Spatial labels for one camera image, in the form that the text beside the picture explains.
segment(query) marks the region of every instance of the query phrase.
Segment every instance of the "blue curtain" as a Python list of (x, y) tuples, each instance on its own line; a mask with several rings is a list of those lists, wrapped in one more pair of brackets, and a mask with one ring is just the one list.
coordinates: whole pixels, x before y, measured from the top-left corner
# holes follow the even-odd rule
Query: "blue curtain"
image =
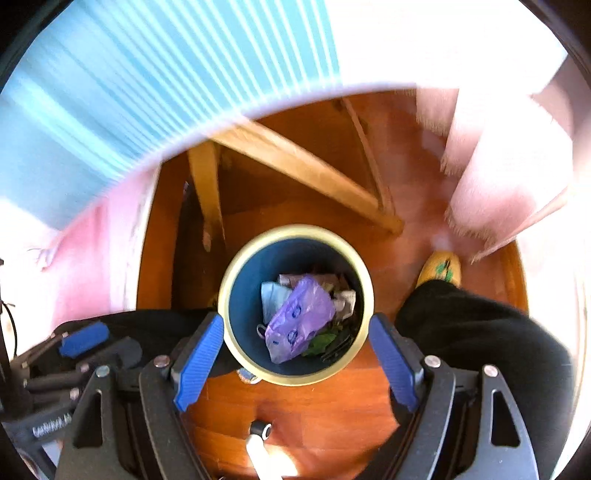
[(74, 0), (0, 95), (0, 196), (63, 229), (175, 138), (338, 84), (323, 0)]

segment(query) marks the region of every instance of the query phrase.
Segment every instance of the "trash can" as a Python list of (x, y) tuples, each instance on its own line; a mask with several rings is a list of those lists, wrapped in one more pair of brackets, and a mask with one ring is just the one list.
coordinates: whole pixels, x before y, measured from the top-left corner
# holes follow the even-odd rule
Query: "trash can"
[[(345, 275), (356, 291), (359, 333), (331, 363), (298, 356), (276, 365), (256, 332), (262, 323), (261, 283), (276, 281), (282, 273), (304, 274), (313, 268), (318, 273)], [(359, 352), (374, 313), (374, 289), (363, 260), (341, 237), (317, 226), (288, 225), (257, 236), (238, 252), (222, 280), (218, 311), (224, 321), (224, 341), (243, 367), (277, 385), (309, 385), (339, 372)]]

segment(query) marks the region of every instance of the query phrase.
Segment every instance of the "purple plastic bag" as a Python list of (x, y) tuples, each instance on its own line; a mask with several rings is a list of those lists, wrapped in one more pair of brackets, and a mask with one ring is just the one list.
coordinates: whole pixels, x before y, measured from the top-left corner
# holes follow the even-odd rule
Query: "purple plastic bag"
[(335, 307), (318, 282), (304, 277), (269, 322), (265, 343), (280, 364), (303, 353), (316, 332), (335, 316)]

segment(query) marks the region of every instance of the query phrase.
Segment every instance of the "yellow slipper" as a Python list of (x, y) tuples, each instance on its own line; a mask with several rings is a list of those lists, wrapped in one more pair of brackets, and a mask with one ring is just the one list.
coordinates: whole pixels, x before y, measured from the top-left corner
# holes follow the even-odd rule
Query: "yellow slipper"
[(443, 280), (459, 287), (462, 285), (460, 258), (453, 252), (433, 252), (423, 265), (417, 287), (428, 280)]

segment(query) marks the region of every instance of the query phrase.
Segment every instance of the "wooden chair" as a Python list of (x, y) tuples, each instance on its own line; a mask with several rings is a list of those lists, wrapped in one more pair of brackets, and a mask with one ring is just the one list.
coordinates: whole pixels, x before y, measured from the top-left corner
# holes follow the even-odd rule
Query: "wooden chair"
[(187, 151), (191, 176), (203, 212), (203, 245), (207, 251), (213, 242), (225, 243), (218, 185), (220, 145), (288, 175), (381, 225), (396, 236), (402, 233), (404, 223), (395, 214), (389, 191), (381, 180), (359, 117), (348, 99), (343, 98), (340, 101), (355, 127), (377, 195), (275, 131), (242, 118), (233, 128), (216, 133), (210, 140)]

